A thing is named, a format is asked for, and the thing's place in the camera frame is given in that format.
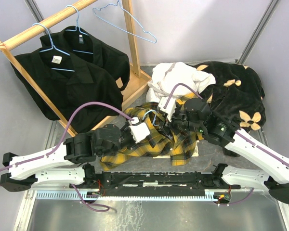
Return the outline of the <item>black shirt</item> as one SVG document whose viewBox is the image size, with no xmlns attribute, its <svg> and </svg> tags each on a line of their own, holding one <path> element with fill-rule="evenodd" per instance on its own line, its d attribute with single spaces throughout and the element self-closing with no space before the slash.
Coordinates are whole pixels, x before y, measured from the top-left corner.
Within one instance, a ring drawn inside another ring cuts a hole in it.
<svg viewBox="0 0 289 231">
<path fill-rule="evenodd" d="M 120 79 L 122 87 L 119 89 L 121 91 L 125 90 L 130 80 L 130 61 L 127 54 L 107 45 L 83 28 L 81 28 L 81 31 L 87 33 L 89 38 L 84 36 L 84 43 L 79 44 L 78 32 L 70 32 L 66 29 L 75 29 L 75 26 L 68 26 L 60 32 L 51 33 L 51 37 L 57 48 L 66 50 L 82 59 L 82 61 L 78 61 L 77 67 L 82 67 L 85 63 L 88 63 L 85 67 L 92 68 L 92 71 L 79 72 L 81 83 L 91 84 L 99 78 L 112 77 L 114 82 Z M 40 42 L 43 47 L 51 45 L 48 35 L 40 37 Z M 74 52 L 72 51 L 73 48 L 93 52 L 93 55 Z"/>
<path fill-rule="evenodd" d="M 15 58 L 67 120 L 79 106 L 87 102 L 102 102 L 122 110 L 123 96 L 106 70 L 72 53 L 65 55 L 56 50 L 39 50 L 16 55 Z M 49 120 L 58 120 L 47 103 L 11 66 L 42 113 Z M 106 116 L 116 115 L 116 111 L 104 106 L 86 106 L 75 115 L 71 126 L 77 133 L 84 133 Z"/>
</svg>

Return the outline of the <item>cream folded cloth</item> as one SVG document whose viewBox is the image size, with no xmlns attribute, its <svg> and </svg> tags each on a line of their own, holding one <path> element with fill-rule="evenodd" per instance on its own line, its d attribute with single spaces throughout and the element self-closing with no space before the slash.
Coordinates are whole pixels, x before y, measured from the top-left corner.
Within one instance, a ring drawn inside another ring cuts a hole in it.
<svg viewBox="0 0 289 231">
<path fill-rule="evenodd" d="M 194 152 L 192 154 L 192 157 L 198 157 L 199 156 L 198 144 L 199 144 L 199 141 L 196 141 L 196 145 L 195 145 L 195 149 L 194 149 Z M 170 158 L 171 158 L 170 155 L 159 155 L 159 156 L 153 157 L 153 159 L 170 159 Z"/>
</svg>

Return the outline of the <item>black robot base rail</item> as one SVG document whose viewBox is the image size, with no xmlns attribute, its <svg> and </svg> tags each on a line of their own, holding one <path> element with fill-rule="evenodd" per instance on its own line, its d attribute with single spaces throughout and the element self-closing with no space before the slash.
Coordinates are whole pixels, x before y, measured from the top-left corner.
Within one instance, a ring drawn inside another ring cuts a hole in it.
<svg viewBox="0 0 289 231">
<path fill-rule="evenodd" d="M 221 176 L 200 172 L 90 173 L 78 189 L 101 189 L 103 196 L 203 196 L 205 190 L 240 189 Z"/>
</svg>

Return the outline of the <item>white shirt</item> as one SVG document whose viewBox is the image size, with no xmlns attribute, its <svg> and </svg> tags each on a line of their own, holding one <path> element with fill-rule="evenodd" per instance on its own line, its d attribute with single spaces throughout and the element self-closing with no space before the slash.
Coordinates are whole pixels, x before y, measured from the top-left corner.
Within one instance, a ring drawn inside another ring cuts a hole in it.
<svg viewBox="0 0 289 231">
<path fill-rule="evenodd" d="M 209 85 L 215 84 L 216 79 L 213 74 L 199 71 L 182 62 L 160 63 L 152 70 L 146 101 L 158 103 L 162 97 L 168 97 L 178 83 L 184 83 L 194 91 L 201 93 Z"/>
</svg>

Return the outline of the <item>wooden clothes rack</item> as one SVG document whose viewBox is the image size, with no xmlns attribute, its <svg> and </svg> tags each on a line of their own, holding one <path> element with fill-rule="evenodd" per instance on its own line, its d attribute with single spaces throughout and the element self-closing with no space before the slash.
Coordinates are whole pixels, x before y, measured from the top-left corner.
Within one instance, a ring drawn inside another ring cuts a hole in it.
<svg viewBox="0 0 289 231">
<path fill-rule="evenodd" d="M 33 25 L 26 29 L 25 31 L 13 36 L 12 38 L 2 42 L 0 41 L 0 51 L 6 56 L 6 58 L 12 63 L 12 65 L 20 72 L 24 79 L 31 85 L 35 92 L 43 99 L 43 101 L 51 108 L 51 110 L 59 117 L 60 124 L 67 129 L 71 136 L 75 136 L 77 132 L 72 128 L 72 126 L 67 124 L 66 118 L 61 112 L 56 108 L 56 106 L 51 102 L 51 100 L 46 96 L 42 89 L 36 84 L 29 73 L 22 67 L 22 65 L 16 60 L 12 55 L 11 50 L 17 48 L 18 46 L 24 44 L 30 39 L 36 37 L 37 35 L 45 32 L 46 29 L 53 27 L 59 22 L 67 19 L 68 17 L 74 15 L 78 11 L 90 6 L 95 1 L 93 0 L 79 0 L 72 4 L 71 7 L 62 9 L 61 11 L 55 13 L 54 15 L 46 18 L 45 20 L 39 22 L 38 25 Z M 126 89 L 123 91 L 123 103 L 122 109 L 126 109 L 130 104 L 132 104 L 139 96 L 141 96 L 147 89 L 147 83 L 151 79 L 151 76 L 140 69 L 138 49 L 136 39 L 132 35 L 128 35 L 129 46 L 131 51 L 132 63 L 130 64 L 130 81 L 127 84 Z"/>
</svg>

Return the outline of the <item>yellow plaid shirt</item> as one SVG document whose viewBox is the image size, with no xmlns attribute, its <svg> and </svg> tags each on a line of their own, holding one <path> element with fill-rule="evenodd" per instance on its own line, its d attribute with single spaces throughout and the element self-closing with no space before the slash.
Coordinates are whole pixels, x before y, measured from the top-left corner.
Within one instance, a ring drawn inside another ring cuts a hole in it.
<svg viewBox="0 0 289 231">
<path fill-rule="evenodd" d="M 130 107 L 124 111 L 130 117 L 140 120 L 144 113 L 150 109 L 157 111 L 158 103 L 148 102 L 140 106 Z M 131 157 L 156 157 L 170 155 L 173 166 L 185 165 L 189 162 L 195 149 L 196 141 L 203 137 L 199 132 L 171 131 L 172 138 L 162 135 L 158 128 L 150 128 L 150 135 L 131 149 L 124 148 L 113 155 L 103 156 L 100 164 L 103 170 L 111 170 L 129 160 Z"/>
</svg>

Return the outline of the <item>blue hanger front shirt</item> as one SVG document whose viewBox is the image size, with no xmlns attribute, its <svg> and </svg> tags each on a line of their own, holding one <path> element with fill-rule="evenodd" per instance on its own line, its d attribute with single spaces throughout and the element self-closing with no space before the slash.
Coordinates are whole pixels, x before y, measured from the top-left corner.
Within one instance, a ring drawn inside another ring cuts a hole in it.
<svg viewBox="0 0 289 231">
<path fill-rule="evenodd" d="M 52 37 L 51 37 L 51 33 L 50 33 L 49 29 L 48 29 L 46 26 L 42 25 L 41 23 L 34 23 L 33 26 L 41 26 L 41 27 L 43 27 L 43 28 L 45 29 L 45 31 L 47 32 L 48 37 L 49 37 L 49 39 L 50 39 L 51 48 L 44 49 L 44 50 L 40 50 L 40 53 L 42 53 L 42 52 L 47 52 L 47 51 L 51 51 L 51 50 L 56 50 L 56 51 L 58 51 L 58 52 L 60 52 L 60 53 L 62 53 L 62 54 L 64 54 L 64 55 L 70 56 L 69 53 L 67 53 L 67 52 L 65 52 L 65 51 L 63 51 L 63 50 L 60 50 L 59 48 L 57 48 L 57 47 L 55 46 L 55 44 L 54 44 L 54 42 L 53 42 L 53 39 L 52 39 Z M 59 71 L 66 71 L 66 72 L 75 72 L 75 70 L 71 70 L 71 69 L 62 69 L 62 68 L 53 68 L 53 67 L 52 67 L 52 69 L 53 69 L 53 70 L 59 70 Z"/>
</svg>

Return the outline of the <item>blue hanger rear shirt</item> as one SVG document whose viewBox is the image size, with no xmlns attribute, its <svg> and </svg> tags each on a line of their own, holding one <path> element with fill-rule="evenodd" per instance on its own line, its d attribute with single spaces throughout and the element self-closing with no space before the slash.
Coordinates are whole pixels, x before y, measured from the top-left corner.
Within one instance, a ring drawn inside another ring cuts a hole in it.
<svg viewBox="0 0 289 231">
<path fill-rule="evenodd" d="M 79 11 L 78 9 L 73 6 L 73 5 L 67 5 L 65 8 L 68 8 L 68 7 L 72 7 L 76 12 L 77 12 L 77 18 L 76 18 L 76 25 L 75 25 L 75 29 L 66 29 L 66 31 L 70 31 L 70 32 L 78 32 L 79 34 L 79 44 L 83 44 L 84 43 L 84 36 L 88 37 L 89 38 L 89 35 L 83 31 L 81 31 L 81 28 L 79 26 Z M 85 53 L 85 54 L 92 54 L 93 55 L 93 52 L 90 52 L 90 51 L 83 51 L 83 50 L 76 50 L 76 49 L 72 49 L 72 51 L 74 52 L 79 52 L 79 53 Z"/>
</svg>

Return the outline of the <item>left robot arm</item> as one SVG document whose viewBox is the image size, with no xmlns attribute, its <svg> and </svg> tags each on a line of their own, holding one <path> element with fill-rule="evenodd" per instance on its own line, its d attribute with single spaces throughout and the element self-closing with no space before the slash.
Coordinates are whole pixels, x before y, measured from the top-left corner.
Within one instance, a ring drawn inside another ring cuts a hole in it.
<svg viewBox="0 0 289 231">
<path fill-rule="evenodd" d="M 8 172 L 1 175 L 0 186 L 9 192 L 26 191 L 41 185 L 91 188 L 98 179 L 90 163 L 98 156 L 114 154 L 135 143 L 131 125 L 118 128 L 108 124 L 34 154 L 5 153 L 2 163 Z"/>
</svg>

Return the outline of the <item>blue hanger shirt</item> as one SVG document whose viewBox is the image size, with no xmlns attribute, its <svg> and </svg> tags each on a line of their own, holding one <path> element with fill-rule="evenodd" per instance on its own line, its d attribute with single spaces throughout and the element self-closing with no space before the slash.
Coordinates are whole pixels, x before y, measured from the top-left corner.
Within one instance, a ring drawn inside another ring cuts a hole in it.
<svg viewBox="0 0 289 231">
<path fill-rule="evenodd" d="M 68 8 L 68 7 L 72 7 L 76 12 L 77 12 L 77 18 L 76 18 L 76 25 L 75 25 L 75 29 L 66 29 L 66 31 L 70 31 L 70 32 L 78 32 L 79 34 L 79 44 L 83 44 L 84 43 L 84 36 L 88 37 L 89 38 L 89 35 L 83 31 L 81 31 L 81 28 L 79 26 L 79 11 L 78 9 L 73 6 L 73 5 L 67 5 L 65 8 Z M 92 54 L 93 55 L 93 52 L 90 52 L 90 51 L 83 51 L 83 50 L 76 50 L 76 49 L 72 49 L 72 51 L 74 52 L 79 52 L 79 53 L 85 53 L 85 54 Z"/>
<path fill-rule="evenodd" d="M 62 54 L 64 54 L 64 55 L 70 56 L 69 53 L 67 53 L 67 52 L 65 52 L 65 51 L 63 51 L 63 50 L 60 50 L 59 48 L 57 48 L 57 47 L 55 46 L 55 44 L 54 44 L 54 42 L 53 42 L 53 39 L 52 39 L 52 37 L 51 37 L 51 33 L 50 33 L 49 29 L 48 29 L 46 26 L 42 25 L 41 23 L 34 23 L 33 26 L 41 26 L 41 27 L 43 27 L 43 28 L 45 29 L 45 31 L 47 32 L 48 37 L 49 37 L 49 39 L 50 39 L 51 48 L 44 49 L 44 50 L 40 50 L 40 53 L 42 53 L 42 52 L 47 52 L 47 51 L 51 51 L 51 50 L 56 50 L 56 51 L 58 51 L 58 52 L 60 52 L 60 53 L 62 53 Z M 75 72 L 75 70 L 71 70 L 71 69 L 62 69 L 62 68 L 53 68 L 53 67 L 52 67 L 52 69 L 53 69 L 53 70 L 59 70 L 59 71 L 66 71 L 66 72 Z"/>
</svg>

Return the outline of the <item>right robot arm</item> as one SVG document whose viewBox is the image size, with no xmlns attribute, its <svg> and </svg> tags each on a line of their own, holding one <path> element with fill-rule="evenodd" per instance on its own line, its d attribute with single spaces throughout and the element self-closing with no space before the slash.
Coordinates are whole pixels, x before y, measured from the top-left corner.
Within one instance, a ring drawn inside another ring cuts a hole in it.
<svg viewBox="0 0 289 231">
<path fill-rule="evenodd" d="M 216 188 L 240 185 L 266 190 L 289 204 L 289 158 L 277 153 L 249 135 L 239 124 L 210 109 L 200 98 L 192 98 L 180 110 L 175 99 L 164 105 L 171 128 L 197 131 L 209 143 L 234 152 L 259 167 L 259 170 L 240 169 L 219 164 L 211 182 Z"/>
</svg>

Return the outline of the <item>front black shirt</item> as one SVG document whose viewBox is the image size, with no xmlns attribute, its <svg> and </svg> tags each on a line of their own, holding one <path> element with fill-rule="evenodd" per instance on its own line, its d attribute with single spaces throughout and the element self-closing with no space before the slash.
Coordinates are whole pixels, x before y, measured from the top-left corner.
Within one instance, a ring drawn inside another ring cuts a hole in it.
<svg viewBox="0 0 289 231">
<path fill-rule="evenodd" d="M 39 50 L 16 55 L 15 58 L 67 120 L 79 106 L 87 102 L 102 102 L 122 110 L 123 96 L 106 70 L 72 53 L 65 55 L 56 50 Z M 58 120 L 47 103 L 11 66 L 42 113 L 49 120 Z M 86 106 L 75 115 L 71 126 L 77 133 L 84 133 L 106 116 L 116 115 L 116 111 L 104 106 Z"/>
</svg>

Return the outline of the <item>rear black shirt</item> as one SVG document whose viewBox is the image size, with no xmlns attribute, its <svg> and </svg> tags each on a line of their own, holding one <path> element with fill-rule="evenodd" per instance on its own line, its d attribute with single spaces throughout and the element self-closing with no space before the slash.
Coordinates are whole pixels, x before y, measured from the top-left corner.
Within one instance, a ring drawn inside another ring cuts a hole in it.
<svg viewBox="0 0 289 231">
<path fill-rule="evenodd" d="M 127 54 L 107 45 L 83 28 L 81 28 L 81 31 L 87 33 L 89 38 L 84 36 L 84 43 L 79 44 L 78 32 L 70 32 L 66 29 L 75 29 L 75 26 L 68 26 L 60 32 L 51 33 L 51 37 L 57 48 L 66 50 L 82 59 L 82 61 L 78 61 L 77 67 L 82 67 L 85 63 L 88 63 L 85 67 L 92 68 L 92 71 L 79 72 L 81 83 L 91 84 L 99 78 L 112 77 L 114 82 L 120 79 L 122 87 L 119 89 L 121 91 L 125 90 L 130 80 L 130 61 Z M 40 37 L 40 42 L 43 47 L 51 45 L 48 35 Z M 72 51 L 73 48 L 93 52 L 93 55 L 74 52 Z"/>
</svg>

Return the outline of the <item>black floral blanket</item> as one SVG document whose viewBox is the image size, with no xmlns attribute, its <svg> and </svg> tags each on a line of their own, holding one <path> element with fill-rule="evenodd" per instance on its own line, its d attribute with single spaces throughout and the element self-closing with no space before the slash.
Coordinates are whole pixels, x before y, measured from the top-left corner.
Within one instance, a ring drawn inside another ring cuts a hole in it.
<svg viewBox="0 0 289 231">
<path fill-rule="evenodd" d="M 218 61 L 207 61 L 193 67 L 215 77 L 216 83 L 200 93 L 214 112 L 235 122 L 247 133 L 264 126 L 265 92 L 260 77 L 252 68 Z"/>
</svg>

